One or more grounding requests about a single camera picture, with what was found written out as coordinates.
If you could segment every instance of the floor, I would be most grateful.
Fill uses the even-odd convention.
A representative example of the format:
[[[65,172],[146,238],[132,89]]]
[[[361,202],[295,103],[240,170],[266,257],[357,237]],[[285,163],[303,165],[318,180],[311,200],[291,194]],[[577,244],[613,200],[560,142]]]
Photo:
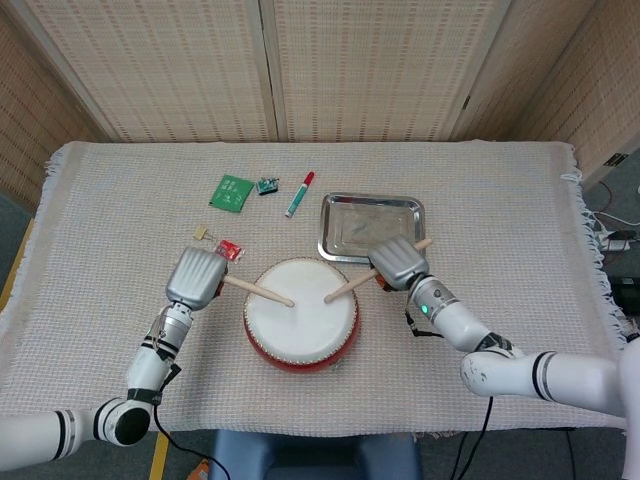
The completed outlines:
[[[604,182],[611,189],[613,199],[607,212],[628,219],[640,220],[640,152],[629,157],[614,170]],[[596,185],[585,194],[591,209],[600,209],[608,203],[607,190]],[[10,268],[17,251],[21,231],[26,228],[28,216],[25,212],[0,198],[0,285]],[[640,248],[618,256],[609,256],[605,267],[608,274],[640,276]],[[624,436],[612,429],[580,429],[571,432],[549,430],[513,430],[488,432],[466,475],[467,479],[492,478],[495,480],[571,479],[571,456],[569,435],[574,453],[576,478],[619,479],[624,460]],[[470,445],[477,434],[471,434]],[[210,431],[176,433],[176,441],[186,447],[208,452],[214,433]],[[434,439],[426,436],[420,440],[425,479],[448,479],[451,474],[461,435]],[[155,445],[155,434],[148,434],[139,444],[119,449],[107,444],[90,442],[74,456],[67,459],[25,468],[19,471],[0,473],[0,480],[35,480],[41,478],[74,479],[142,479],[148,478]],[[182,480],[198,464],[199,458],[169,449],[165,478]]]

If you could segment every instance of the woven tablecloth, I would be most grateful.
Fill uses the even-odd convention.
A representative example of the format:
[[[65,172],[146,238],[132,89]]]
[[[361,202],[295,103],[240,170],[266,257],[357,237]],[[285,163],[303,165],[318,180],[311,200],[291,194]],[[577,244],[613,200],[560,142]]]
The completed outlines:
[[[287,219],[310,170],[314,182]],[[225,173],[276,176],[280,191],[252,193],[239,214],[217,210],[208,202]],[[197,225],[245,248],[230,273],[253,281],[283,259],[319,257],[321,201],[335,191],[420,200],[432,272],[526,352],[615,358],[621,325],[578,177],[561,143],[66,145],[52,157],[0,317],[0,414],[88,408],[126,395],[127,368],[166,305],[180,254],[215,246],[193,239]],[[366,268],[337,267],[351,278]],[[463,354],[411,335],[406,294],[370,282],[357,295],[362,329],[339,368],[292,374],[252,349],[245,293],[226,286],[194,314],[177,359],[183,372],[159,409],[165,426],[321,436],[480,429],[487,400],[462,385]],[[619,422],[502,397],[489,428],[601,425]]]

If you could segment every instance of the power strip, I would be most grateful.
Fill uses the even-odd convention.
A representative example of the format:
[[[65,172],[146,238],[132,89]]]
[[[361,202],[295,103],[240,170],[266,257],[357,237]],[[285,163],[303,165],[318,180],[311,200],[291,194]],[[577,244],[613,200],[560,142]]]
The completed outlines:
[[[611,240],[612,233],[608,230],[596,232],[601,252],[625,252],[631,248],[629,240]]]

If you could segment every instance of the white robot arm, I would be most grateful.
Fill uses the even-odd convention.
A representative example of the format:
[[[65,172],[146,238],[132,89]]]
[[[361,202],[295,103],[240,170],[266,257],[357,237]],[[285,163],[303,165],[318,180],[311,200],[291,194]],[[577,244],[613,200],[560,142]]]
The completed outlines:
[[[369,252],[371,264],[393,290],[409,290],[409,301],[456,350],[464,385],[491,397],[521,395],[627,419],[623,478],[640,479],[640,341],[631,342],[616,364],[589,355],[541,352],[525,355],[493,333],[429,275],[429,264],[404,237]]]
[[[131,362],[127,398],[93,410],[0,418],[0,471],[69,456],[87,440],[126,447],[142,439],[162,389],[180,371],[174,362],[191,328],[191,312],[213,300],[226,272],[225,258],[187,248],[167,284],[171,304],[160,312]]]

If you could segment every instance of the tablecloth fringe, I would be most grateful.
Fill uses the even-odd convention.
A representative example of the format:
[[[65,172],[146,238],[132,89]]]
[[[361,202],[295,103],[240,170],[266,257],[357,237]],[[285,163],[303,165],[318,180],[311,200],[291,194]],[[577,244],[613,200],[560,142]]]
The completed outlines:
[[[36,246],[36,239],[40,236],[40,230],[42,229],[42,219],[47,215],[47,210],[51,204],[55,187],[58,184],[58,174],[66,162],[68,156],[66,153],[70,146],[71,144],[66,144],[56,150],[45,165],[47,178],[42,186],[42,196],[40,197],[40,205],[36,213],[36,218],[33,222],[33,229],[31,230],[31,235],[27,239],[22,262],[20,263],[20,267],[18,267],[13,281],[11,297],[9,298],[5,309],[0,312],[0,335],[4,334],[9,329],[9,320],[12,318],[11,313],[16,307],[15,299],[20,297],[24,287],[26,272],[29,268],[29,262]]]
[[[627,320],[626,316],[616,305],[613,295],[611,293],[611,284],[607,274],[602,270],[604,255],[600,252],[599,243],[596,239],[594,232],[594,226],[596,224],[596,217],[582,198],[582,171],[580,169],[573,168],[571,172],[562,175],[560,178],[565,180],[569,184],[569,191],[575,197],[575,202],[580,213],[579,228],[582,229],[584,238],[587,242],[587,248],[591,255],[591,261],[593,262],[594,269],[592,269],[595,276],[595,285],[597,285],[596,294],[602,296],[605,300],[605,310],[608,315],[609,324],[613,330],[613,343],[614,347],[618,350],[622,350],[627,345],[627,336],[636,330],[636,327]]]

